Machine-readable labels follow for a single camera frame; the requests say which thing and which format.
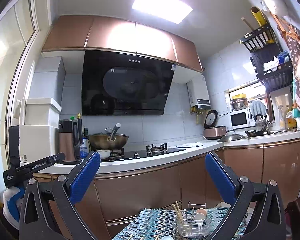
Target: blue gripper pad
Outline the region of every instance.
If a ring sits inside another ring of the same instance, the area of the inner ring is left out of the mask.
[[[70,185],[69,200],[72,205],[82,200],[99,167],[100,154],[96,152]]]
[[[210,174],[210,177],[216,185],[223,201],[232,206],[237,200],[235,186],[232,181],[211,153],[206,155],[205,164],[206,170]]]

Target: white microwave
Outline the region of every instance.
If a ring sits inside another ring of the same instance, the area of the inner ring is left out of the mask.
[[[254,119],[248,118],[249,108],[241,109],[238,111],[233,111],[229,113],[228,116],[230,118],[230,124],[232,129],[246,128],[255,126]]]

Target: kettle lid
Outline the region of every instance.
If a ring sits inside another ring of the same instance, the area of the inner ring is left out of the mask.
[[[59,133],[72,133],[72,120],[59,120]]]

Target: metal screw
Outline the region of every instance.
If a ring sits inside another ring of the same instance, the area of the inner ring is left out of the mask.
[[[240,180],[242,181],[242,182],[248,182],[248,178],[246,177],[246,176],[241,176],[240,177]]]
[[[30,185],[32,185],[32,184],[34,184],[34,183],[35,183],[35,178],[29,179],[29,184],[30,184]]]
[[[277,182],[276,182],[275,180],[273,180],[273,179],[271,179],[270,184],[271,184],[272,186],[277,186]]]
[[[66,176],[65,175],[60,175],[58,177],[58,181],[64,181],[66,179]]]

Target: yellow tube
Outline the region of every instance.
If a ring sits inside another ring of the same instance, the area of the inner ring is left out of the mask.
[[[251,12],[260,26],[263,26],[267,23],[265,17],[263,16],[262,12],[259,10],[258,7],[255,7],[255,6],[251,7]],[[268,33],[268,31],[267,31],[267,36],[269,37],[269,40],[266,43],[267,44],[274,43],[274,40],[271,39],[271,35],[269,35],[269,34],[270,33]]]

